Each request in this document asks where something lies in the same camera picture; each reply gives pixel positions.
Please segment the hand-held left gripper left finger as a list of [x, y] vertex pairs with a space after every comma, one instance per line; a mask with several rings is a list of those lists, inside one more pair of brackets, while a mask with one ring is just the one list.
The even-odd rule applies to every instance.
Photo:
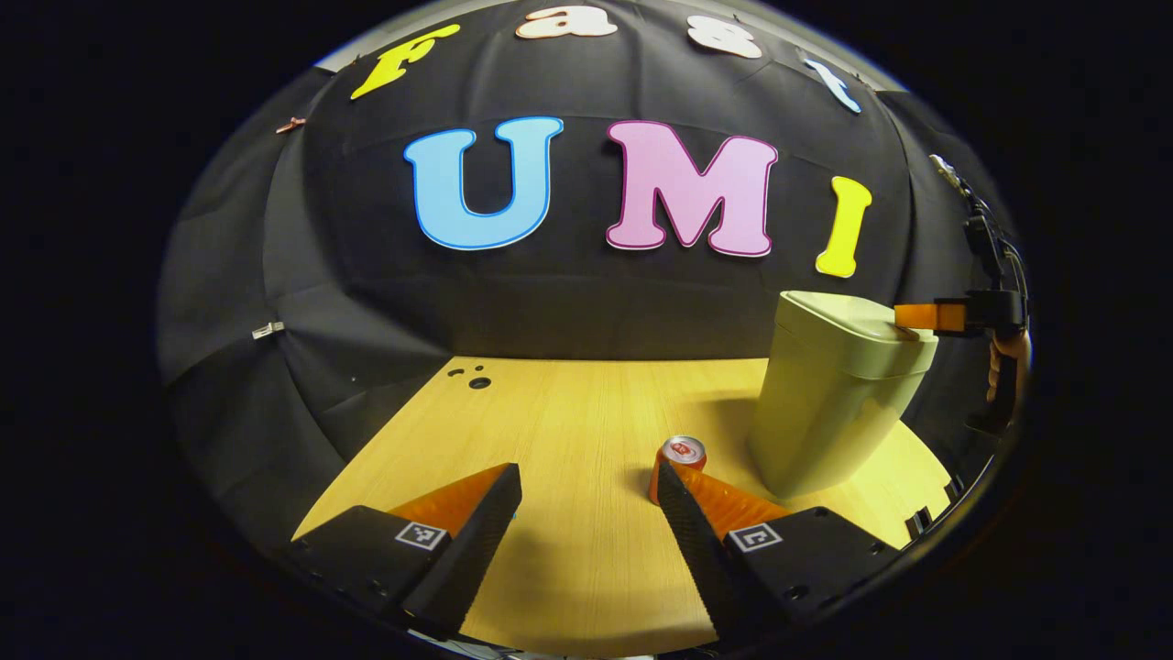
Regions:
[[289, 543], [289, 569], [378, 622], [454, 637], [521, 501], [502, 463], [386, 511], [348, 506]]

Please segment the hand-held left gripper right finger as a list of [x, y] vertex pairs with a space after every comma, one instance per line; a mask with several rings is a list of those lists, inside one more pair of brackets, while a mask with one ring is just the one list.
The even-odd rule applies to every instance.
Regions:
[[899, 556], [829, 506], [792, 512], [674, 461], [657, 498], [720, 642], [818, 622]]

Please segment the orange pop can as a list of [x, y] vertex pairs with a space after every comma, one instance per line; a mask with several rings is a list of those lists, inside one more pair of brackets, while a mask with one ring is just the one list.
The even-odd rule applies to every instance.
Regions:
[[704, 468], [707, 467], [707, 448], [699, 438], [689, 437], [689, 435], [674, 435], [674, 437], [663, 440], [662, 445], [656, 451], [647, 488], [649, 499], [655, 505], [659, 505], [658, 479], [659, 468], [663, 463], [674, 463], [696, 471], [704, 471]]

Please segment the green desktop garbage bin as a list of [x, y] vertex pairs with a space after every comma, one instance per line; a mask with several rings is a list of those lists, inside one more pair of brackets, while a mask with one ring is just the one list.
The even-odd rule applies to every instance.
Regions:
[[868, 298], [780, 293], [747, 451], [779, 499], [850, 478], [904, 416], [938, 339]]

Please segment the wooden desktop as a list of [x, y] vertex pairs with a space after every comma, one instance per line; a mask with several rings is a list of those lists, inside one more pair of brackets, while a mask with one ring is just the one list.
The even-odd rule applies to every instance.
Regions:
[[511, 461], [522, 501], [465, 637], [561, 656], [716, 642], [647, 481], [663, 440], [690, 435], [707, 448], [708, 476], [767, 497], [744, 445], [766, 365], [452, 358], [350, 461], [297, 535], [347, 506], [388, 510]]

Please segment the black backdrop cloth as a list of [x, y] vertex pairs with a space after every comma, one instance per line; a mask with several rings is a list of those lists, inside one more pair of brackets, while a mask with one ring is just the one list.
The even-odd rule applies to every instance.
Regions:
[[979, 288], [933, 154], [1017, 234], [948, 120], [753, 0], [395, 18], [274, 93], [181, 207], [155, 319], [179, 445], [267, 547], [450, 358], [765, 358], [784, 290]]

